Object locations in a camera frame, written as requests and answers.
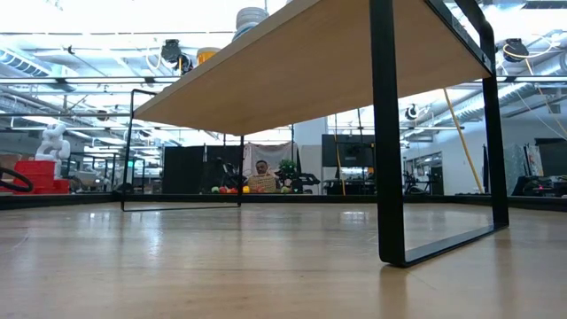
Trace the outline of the black monitor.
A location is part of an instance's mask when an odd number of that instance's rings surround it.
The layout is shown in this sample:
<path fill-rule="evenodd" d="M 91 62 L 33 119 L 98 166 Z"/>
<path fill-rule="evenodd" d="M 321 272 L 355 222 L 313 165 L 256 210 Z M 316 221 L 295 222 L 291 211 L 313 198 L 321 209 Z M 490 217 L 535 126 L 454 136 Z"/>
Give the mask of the black monitor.
<path fill-rule="evenodd" d="M 560 138 L 536 138 L 545 176 L 567 175 L 567 141 Z"/>

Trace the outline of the white hanging cloth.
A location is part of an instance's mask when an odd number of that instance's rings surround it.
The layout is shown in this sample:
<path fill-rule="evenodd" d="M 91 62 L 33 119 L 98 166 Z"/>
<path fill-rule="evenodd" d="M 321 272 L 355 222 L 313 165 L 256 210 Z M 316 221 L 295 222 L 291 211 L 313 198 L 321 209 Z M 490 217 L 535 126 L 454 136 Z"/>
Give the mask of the white hanging cloth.
<path fill-rule="evenodd" d="M 293 154 L 297 150 L 297 145 L 292 142 L 285 144 L 263 145 L 248 143 L 244 151 L 244 176 L 257 175 L 256 164 L 258 161 L 265 161 L 268 172 L 274 175 L 279 170 L 282 160 L 294 160 Z"/>

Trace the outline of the white bottle blue label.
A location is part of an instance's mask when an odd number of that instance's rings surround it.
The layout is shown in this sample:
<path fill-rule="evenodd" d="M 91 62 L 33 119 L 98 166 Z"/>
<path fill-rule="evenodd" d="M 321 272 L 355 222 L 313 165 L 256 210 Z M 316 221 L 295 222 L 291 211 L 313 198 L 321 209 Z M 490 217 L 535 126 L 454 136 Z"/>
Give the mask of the white bottle blue label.
<path fill-rule="evenodd" d="M 239 36 L 256 27 L 269 16 L 265 9 L 260 7 L 245 7 L 237 13 L 235 41 Z"/>

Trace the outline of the woven basket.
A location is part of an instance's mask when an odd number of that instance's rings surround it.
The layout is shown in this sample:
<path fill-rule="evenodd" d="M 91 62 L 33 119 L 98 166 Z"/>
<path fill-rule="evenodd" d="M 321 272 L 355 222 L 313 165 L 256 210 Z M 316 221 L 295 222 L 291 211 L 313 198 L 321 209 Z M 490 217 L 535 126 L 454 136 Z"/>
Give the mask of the woven basket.
<path fill-rule="evenodd" d="M 270 174 L 252 175 L 248 178 L 247 184 L 251 192 L 273 193 L 277 190 L 277 182 Z"/>

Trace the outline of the wooden shelf black metal legs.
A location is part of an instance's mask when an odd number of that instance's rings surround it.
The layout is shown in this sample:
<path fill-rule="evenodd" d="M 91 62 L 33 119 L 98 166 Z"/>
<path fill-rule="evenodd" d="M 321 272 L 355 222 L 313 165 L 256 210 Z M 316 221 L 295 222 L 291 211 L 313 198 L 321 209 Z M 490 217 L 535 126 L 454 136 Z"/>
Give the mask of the wooden shelf black metal legs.
<path fill-rule="evenodd" d="M 372 106 L 378 252 L 407 268 L 509 226 L 493 28 L 476 0 L 292 0 L 142 105 L 132 120 L 247 136 Z M 399 99 L 481 81 L 493 222 L 405 246 Z"/>

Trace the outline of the black partition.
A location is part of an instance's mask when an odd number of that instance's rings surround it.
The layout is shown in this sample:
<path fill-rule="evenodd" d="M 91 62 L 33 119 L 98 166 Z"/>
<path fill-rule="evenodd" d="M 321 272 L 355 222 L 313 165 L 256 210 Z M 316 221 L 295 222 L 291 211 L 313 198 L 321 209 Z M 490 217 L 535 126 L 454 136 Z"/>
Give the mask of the black partition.
<path fill-rule="evenodd" d="M 241 163 L 239 146 L 167 147 L 163 194 L 210 194 L 212 187 L 236 188 Z"/>

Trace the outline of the red plastic crates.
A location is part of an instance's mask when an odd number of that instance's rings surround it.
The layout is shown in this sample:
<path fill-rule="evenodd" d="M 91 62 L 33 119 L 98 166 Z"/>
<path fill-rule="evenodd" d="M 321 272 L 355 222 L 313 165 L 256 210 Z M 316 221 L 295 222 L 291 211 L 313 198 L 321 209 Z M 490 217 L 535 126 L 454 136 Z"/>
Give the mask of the red plastic crates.
<path fill-rule="evenodd" d="M 56 178 L 53 169 L 54 162 L 43 160 L 21 160 L 14 167 L 33 184 L 32 194 L 68 194 L 69 182 Z"/>

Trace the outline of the black table frame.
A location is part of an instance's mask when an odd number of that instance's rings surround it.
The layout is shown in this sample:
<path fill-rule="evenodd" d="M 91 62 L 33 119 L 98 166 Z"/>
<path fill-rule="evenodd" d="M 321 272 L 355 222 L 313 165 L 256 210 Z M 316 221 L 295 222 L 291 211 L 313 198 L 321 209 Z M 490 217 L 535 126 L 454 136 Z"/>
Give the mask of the black table frame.
<path fill-rule="evenodd" d="M 284 204 L 376 204 L 376 196 L 370 195 L 243 195 L 242 203 L 284 203 Z M 182 202 L 182 203 L 237 203 L 235 194 L 229 195 L 187 195 L 187 194 L 127 194 L 129 202 Z M 488 195 L 424 196 L 411 195 L 403 198 L 412 204 L 463 204 L 490 206 Z M 83 195 L 11 195 L 0 196 L 0 210 L 37 208 L 47 206 L 72 206 L 121 202 L 118 193 L 93 193 Z M 508 197 L 509 207 L 567 213 L 567 198 L 550 197 Z"/>

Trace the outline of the person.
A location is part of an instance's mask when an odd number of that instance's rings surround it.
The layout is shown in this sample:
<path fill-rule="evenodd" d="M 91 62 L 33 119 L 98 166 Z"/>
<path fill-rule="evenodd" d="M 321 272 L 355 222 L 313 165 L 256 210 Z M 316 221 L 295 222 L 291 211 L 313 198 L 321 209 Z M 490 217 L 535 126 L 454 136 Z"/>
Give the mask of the person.
<path fill-rule="evenodd" d="M 255 164 L 256 175 L 258 176 L 272 176 L 276 178 L 276 174 L 269 168 L 269 164 L 261 159 Z"/>

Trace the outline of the large orange pill bottle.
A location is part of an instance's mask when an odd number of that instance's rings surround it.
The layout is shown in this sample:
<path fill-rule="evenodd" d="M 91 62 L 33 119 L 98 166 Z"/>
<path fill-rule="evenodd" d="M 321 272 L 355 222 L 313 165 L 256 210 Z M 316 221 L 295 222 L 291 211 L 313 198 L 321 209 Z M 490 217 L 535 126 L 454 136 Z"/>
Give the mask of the large orange pill bottle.
<path fill-rule="evenodd" d="M 197 51 L 197 65 L 200 66 L 205 63 L 212 56 L 217 54 L 221 49 L 217 47 L 202 47 Z"/>

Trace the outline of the black wall screen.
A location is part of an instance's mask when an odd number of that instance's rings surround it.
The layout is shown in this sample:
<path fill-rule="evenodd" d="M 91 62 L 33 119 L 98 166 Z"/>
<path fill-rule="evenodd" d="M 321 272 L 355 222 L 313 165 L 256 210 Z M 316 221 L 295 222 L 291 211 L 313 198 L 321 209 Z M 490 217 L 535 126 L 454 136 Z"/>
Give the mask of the black wall screen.
<path fill-rule="evenodd" d="M 323 167 L 373 167 L 372 135 L 322 135 Z"/>

